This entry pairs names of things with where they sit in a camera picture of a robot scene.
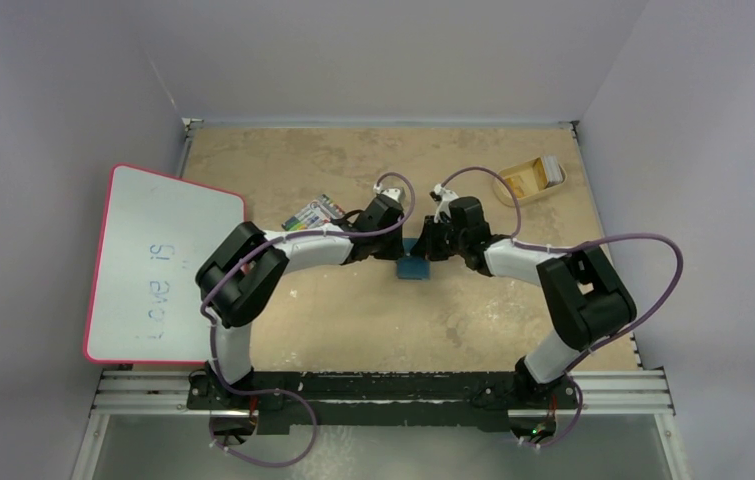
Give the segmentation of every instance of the wall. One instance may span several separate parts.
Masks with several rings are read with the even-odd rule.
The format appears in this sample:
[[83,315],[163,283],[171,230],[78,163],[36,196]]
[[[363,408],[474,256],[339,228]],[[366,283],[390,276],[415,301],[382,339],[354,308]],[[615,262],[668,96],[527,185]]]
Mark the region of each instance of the wall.
[[181,123],[114,2],[0,1],[0,478],[71,474],[110,167],[173,171]]
[[570,121],[647,0],[135,0],[183,116]]
[[[637,339],[668,369],[694,478],[755,478],[755,2],[649,2],[582,127],[607,232],[684,250],[678,291]],[[613,252],[655,298],[670,255]]]

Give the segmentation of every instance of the whiteboard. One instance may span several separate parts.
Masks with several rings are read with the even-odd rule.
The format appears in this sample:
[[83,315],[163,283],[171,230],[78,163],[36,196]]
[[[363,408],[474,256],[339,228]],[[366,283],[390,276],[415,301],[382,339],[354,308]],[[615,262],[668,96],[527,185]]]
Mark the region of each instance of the whiteboard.
[[195,363],[209,356],[194,276],[244,221],[237,194],[129,165],[112,169],[86,357],[95,363]]

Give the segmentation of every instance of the beige table surface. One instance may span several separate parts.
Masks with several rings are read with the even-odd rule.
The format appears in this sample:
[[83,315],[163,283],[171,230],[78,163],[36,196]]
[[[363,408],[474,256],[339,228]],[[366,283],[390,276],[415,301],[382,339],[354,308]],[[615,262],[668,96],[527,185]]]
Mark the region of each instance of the beige table surface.
[[[461,167],[495,170],[554,154],[568,174],[561,191],[522,208],[524,241],[573,245],[601,234],[580,155],[564,129],[232,128],[201,129],[184,178],[241,194],[260,228],[280,224],[321,193],[364,208],[386,171],[406,175],[418,205],[404,236],[418,237],[432,214],[433,185]],[[492,179],[451,182],[483,202],[495,233],[515,227]],[[394,262],[369,259],[286,275],[254,322],[251,356],[265,370],[509,370],[551,331],[538,287],[487,278],[461,258],[431,264],[427,281],[399,280]],[[634,370],[627,338],[581,369]]]

